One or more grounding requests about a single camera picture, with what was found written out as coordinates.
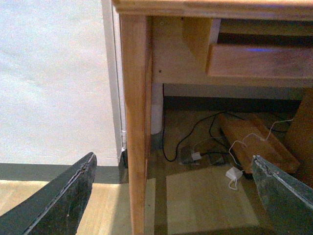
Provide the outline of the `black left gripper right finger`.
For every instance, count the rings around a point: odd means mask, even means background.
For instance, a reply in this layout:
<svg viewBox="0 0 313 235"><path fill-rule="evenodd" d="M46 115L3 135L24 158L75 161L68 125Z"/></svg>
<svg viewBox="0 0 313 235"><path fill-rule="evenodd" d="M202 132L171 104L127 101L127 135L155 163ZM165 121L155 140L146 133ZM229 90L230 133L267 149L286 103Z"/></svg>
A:
<svg viewBox="0 0 313 235"><path fill-rule="evenodd" d="M278 235L313 233L313 189L259 155L251 164L259 197Z"/></svg>

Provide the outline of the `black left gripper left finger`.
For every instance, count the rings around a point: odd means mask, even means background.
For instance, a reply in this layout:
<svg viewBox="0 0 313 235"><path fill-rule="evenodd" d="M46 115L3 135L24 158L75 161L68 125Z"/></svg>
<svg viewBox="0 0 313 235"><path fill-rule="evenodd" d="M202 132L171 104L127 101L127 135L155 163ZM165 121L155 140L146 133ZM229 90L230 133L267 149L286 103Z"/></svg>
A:
<svg viewBox="0 0 313 235"><path fill-rule="evenodd" d="M0 217L2 235L74 235L87 207L97 168L90 152Z"/></svg>

